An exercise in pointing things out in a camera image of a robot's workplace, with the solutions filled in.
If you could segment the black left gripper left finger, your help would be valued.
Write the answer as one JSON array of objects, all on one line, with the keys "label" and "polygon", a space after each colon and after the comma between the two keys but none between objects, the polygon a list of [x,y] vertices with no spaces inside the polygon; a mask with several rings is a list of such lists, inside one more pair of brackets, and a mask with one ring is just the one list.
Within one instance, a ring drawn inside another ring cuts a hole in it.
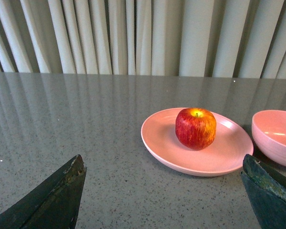
[{"label": "black left gripper left finger", "polygon": [[87,168],[76,155],[0,214],[0,229],[76,227]]}]

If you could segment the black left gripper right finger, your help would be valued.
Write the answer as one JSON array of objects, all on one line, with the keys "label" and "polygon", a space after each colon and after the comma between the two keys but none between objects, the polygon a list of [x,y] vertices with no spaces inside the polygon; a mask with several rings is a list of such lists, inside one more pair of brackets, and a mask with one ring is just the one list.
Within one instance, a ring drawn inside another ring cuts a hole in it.
[{"label": "black left gripper right finger", "polygon": [[286,229],[286,177],[247,154],[241,179],[260,227]]}]

